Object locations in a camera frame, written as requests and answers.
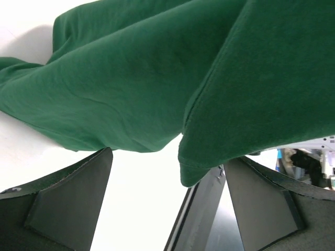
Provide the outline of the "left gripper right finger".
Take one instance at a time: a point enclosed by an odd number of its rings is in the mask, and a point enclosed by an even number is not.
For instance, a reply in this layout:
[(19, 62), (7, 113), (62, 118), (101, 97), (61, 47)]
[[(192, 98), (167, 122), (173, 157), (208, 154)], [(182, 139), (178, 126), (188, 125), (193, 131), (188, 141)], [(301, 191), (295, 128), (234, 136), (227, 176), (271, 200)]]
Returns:
[(224, 163), (245, 250), (334, 250), (334, 192), (247, 157)]

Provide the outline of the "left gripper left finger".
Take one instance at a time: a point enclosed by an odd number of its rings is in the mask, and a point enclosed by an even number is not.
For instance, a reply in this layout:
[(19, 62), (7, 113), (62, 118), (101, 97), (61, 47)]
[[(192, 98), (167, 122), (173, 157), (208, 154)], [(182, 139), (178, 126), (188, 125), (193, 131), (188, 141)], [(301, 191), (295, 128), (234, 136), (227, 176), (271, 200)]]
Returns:
[(90, 250), (112, 162), (105, 148), (1, 192), (1, 250)]

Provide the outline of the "green t shirt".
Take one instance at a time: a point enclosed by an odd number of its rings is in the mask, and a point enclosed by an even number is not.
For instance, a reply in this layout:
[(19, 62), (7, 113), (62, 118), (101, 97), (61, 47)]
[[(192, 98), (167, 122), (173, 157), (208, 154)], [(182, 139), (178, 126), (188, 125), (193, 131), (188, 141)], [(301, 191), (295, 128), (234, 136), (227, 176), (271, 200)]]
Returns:
[(1, 111), (62, 147), (157, 152), (181, 182), (334, 134), (334, 1), (95, 1), (46, 64), (1, 58)]

